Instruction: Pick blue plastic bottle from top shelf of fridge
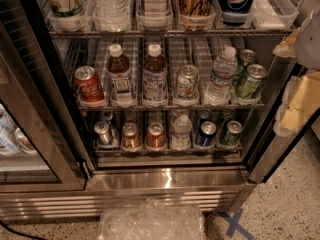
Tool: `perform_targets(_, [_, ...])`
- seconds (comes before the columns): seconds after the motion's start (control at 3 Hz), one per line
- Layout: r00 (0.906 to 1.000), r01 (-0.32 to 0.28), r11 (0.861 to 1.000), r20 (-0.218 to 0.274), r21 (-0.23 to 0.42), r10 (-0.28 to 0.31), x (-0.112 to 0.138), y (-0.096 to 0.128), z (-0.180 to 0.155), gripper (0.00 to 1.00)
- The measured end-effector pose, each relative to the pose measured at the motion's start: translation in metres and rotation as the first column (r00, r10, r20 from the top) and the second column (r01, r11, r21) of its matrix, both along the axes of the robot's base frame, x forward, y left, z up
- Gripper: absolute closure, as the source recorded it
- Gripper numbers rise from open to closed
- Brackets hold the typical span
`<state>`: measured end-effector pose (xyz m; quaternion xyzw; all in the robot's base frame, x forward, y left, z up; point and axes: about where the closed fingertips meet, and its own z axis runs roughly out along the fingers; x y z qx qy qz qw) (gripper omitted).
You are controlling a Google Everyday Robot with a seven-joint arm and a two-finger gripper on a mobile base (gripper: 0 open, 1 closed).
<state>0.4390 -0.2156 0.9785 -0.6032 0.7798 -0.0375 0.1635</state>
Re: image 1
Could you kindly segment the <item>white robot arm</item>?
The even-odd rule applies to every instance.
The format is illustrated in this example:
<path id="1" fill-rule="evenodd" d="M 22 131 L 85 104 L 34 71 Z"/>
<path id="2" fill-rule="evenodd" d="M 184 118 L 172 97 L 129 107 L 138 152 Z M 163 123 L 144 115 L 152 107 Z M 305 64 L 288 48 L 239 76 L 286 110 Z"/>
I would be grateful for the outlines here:
<path id="1" fill-rule="evenodd" d="M 273 49 L 273 54 L 295 58 L 308 69 L 320 70 L 320 5 L 311 11 L 298 29 Z"/>

